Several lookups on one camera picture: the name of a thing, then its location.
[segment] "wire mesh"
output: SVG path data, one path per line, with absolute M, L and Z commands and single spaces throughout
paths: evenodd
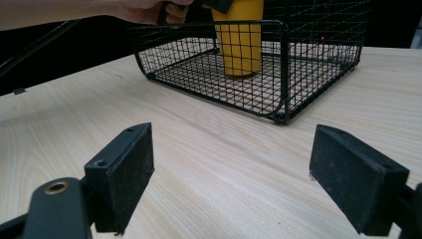
M 288 122 L 358 64 L 367 2 L 266 0 L 263 21 L 136 25 L 128 34 L 150 80 Z M 243 36 L 257 33 L 259 45 Z

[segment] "black cable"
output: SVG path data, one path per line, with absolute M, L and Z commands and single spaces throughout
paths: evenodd
M 0 65 L 0 79 L 13 67 L 15 67 L 20 62 L 22 62 L 41 48 L 45 47 L 47 44 L 49 44 L 59 36 L 61 36 L 63 33 L 75 26 L 79 21 L 81 20 L 72 20 L 62 23 L 61 25 L 53 29 L 51 32 L 39 38 L 37 41 L 29 44 L 24 49 L 22 49 L 21 51 L 13 55 L 11 58 L 6 60 Z

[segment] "wire cage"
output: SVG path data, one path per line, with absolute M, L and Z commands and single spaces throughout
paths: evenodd
M 265 0 L 260 21 L 213 22 L 209 10 L 190 12 L 190 21 L 179 27 L 128 28 L 146 77 L 207 102 L 287 123 L 358 64 L 368 0 Z M 231 37 L 224 40 L 227 33 Z M 242 34 L 259 34 L 260 44 Z M 239 51 L 235 47 L 249 50 L 230 54 Z M 251 69 L 253 62 L 258 70 L 230 74 Z

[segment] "hand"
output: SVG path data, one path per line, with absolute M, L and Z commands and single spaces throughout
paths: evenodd
M 187 6 L 193 0 L 172 0 L 168 4 L 166 21 L 169 24 L 181 24 L 186 19 L 188 7 L 181 10 L 177 5 Z M 112 10 L 110 15 L 134 23 L 156 24 L 163 2 L 161 0 L 121 0 L 119 7 Z

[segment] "finger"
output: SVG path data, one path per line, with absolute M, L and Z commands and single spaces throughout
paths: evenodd
M 166 0 L 166 1 L 170 1 L 176 5 L 182 5 L 182 6 L 190 5 L 193 2 L 193 0 Z
M 166 20 L 167 20 L 167 23 L 170 25 L 177 25 L 177 24 L 184 23 L 186 18 L 184 17 L 179 18 L 179 17 L 168 15 Z
M 165 7 L 165 10 L 167 11 L 168 15 L 176 17 L 176 18 L 185 18 L 187 15 L 187 12 L 189 10 L 188 6 L 183 7 L 180 9 L 179 6 L 174 4 L 168 4 Z

